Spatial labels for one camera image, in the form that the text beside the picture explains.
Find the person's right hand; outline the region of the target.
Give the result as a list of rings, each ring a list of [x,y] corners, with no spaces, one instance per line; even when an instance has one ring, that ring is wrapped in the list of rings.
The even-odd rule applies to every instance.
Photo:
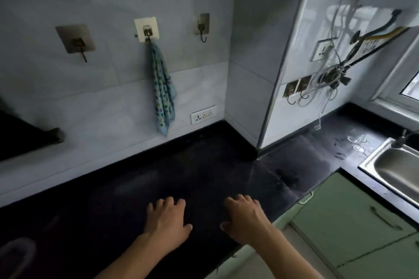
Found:
[[[227,197],[224,206],[228,211],[229,221],[235,223],[234,232],[225,232],[233,240],[242,244],[255,247],[257,245],[258,237],[263,235],[271,228],[271,223],[264,213],[264,218],[258,218],[254,210],[254,202],[259,202],[252,199],[249,195],[245,195],[249,201],[248,211],[238,211],[236,209],[236,198]]]

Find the person's left hand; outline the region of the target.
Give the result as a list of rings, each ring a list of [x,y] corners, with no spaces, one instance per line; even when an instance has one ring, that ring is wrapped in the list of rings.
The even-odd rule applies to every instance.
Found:
[[[184,222],[186,201],[184,199],[179,199],[175,202],[175,213],[165,213],[164,200],[165,199],[159,199],[154,203],[157,208],[157,216],[156,218],[146,219],[144,233],[156,234],[164,237],[165,240],[168,240],[175,249],[177,249],[186,241],[181,240],[179,237],[181,225],[186,225]]]

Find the person's left forearm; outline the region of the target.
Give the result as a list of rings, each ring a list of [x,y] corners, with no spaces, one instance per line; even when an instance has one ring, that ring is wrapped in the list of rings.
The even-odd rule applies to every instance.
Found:
[[[145,279],[175,247],[164,237],[145,233],[94,279]]]

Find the person's right forearm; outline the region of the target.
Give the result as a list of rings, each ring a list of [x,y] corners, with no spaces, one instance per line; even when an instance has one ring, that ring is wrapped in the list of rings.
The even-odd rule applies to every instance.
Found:
[[[266,263],[275,279],[324,279],[273,224],[251,224],[246,227],[244,238]]]

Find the blue dotted hanging cloth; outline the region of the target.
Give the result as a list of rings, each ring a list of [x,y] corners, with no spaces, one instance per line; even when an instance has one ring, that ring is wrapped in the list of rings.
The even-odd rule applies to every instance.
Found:
[[[150,42],[149,48],[153,73],[156,126],[162,135],[167,136],[170,124],[175,120],[174,100],[177,92],[160,48],[154,42]]]

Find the stainless steel sink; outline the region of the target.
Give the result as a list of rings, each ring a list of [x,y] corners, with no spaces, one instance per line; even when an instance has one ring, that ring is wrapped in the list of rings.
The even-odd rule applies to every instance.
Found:
[[[386,139],[358,168],[419,209],[419,151],[393,142]]]

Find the plain green cabinet door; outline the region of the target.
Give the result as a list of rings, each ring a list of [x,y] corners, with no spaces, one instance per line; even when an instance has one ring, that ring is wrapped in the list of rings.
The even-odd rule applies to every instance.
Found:
[[[419,233],[338,269],[344,279],[419,279]]]

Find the black range hood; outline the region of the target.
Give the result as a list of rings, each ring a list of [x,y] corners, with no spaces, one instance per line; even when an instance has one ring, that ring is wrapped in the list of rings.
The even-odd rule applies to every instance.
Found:
[[[64,139],[60,128],[42,130],[0,110],[0,162],[62,143]]]

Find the steel sink faucet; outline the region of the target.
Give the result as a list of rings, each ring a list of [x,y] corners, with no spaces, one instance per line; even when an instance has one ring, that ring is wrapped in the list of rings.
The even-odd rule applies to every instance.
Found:
[[[393,149],[400,149],[402,148],[407,140],[412,136],[415,135],[415,132],[409,132],[407,129],[403,129],[402,134],[400,137],[398,137],[397,139],[395,139],[392,143],[391,143],[391,148]]]

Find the wide white wall socket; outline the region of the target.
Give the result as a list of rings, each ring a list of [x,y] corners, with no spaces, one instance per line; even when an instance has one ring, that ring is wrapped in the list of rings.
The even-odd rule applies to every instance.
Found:
[[[194,112],[190,116],[191,124],[194,125],[194,124],[203,122],[207,119],[210,119],[212,117],[215,117],[217,115],[217,111],[218,111],[217,105],[214,105],[214,106],[202,109],[200,111]]]

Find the brass adhesive wall hook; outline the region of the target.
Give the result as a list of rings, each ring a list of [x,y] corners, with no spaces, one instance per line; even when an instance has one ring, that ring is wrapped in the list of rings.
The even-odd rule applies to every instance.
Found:
[[[311,81],[311,77],[311,75],[308,75],[300,79],[296,92],[300,94],[301,99],[308,99],[309,97],[309,94],[304,96],[303,92],[308,88]]]
[[[295,81],[292,81],[290,83],[287,83],[287,85],[285,87],[285,91],[283,93],[283,98],[286,98],[288,104],[290,104],[290,105],[294,105],[296,103],[296,102],[291,103],[289,101],[289,97],[296,92],[296,88],[297,88],[298,84],[299,84],[299,80],[295,80]]]

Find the square white wall socket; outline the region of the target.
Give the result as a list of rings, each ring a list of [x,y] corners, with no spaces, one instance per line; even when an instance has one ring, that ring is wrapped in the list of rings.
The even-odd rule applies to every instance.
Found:
[[[328,58],[332,49],[333,38],[319,40],[314,48],[310,61],[316,62]]]

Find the white adhesive wall hook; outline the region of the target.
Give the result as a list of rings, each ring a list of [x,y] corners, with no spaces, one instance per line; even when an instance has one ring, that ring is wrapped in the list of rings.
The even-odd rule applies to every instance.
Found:
[[[160,39],[156,17],[134,19],[134,25],[137,30],[136,38],[140,43]]]

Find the small steel adhesive wall hook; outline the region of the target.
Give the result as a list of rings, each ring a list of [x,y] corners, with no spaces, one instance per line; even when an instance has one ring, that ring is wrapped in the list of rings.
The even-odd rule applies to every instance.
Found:
[[[202,13],[197,17],[196,21],[196,35],[200,36],[203,43],[207,42],[207,35],[209,33],[210,13]]]

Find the white window frame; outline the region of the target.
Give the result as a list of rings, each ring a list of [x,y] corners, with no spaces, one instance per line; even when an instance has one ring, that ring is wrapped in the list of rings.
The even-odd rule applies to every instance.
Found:
[[[372,101],[419,121],[419,32],[374,93]]]

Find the large steel adhesive wall hook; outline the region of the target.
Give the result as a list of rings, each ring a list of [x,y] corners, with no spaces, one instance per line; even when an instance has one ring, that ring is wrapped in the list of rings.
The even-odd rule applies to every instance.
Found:
[[[87,63],[86,53],[95,51],[96,46],[86,24],[70,24],[55,27],[68,54],[81,54]]]

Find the yellow black wall sticker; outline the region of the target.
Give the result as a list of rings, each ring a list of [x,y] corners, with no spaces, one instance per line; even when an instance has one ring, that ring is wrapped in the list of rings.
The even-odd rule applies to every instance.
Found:
[[[366,39],[361,39],[359,37],[356,42],[354,42],[352,49],[349,51],[349,54],[341,65],[345,70],[348,70],[350,67],[369,58],[379,50],[384,49],[409,30],[409,27],[398,27],[391,32],[374,35]]]

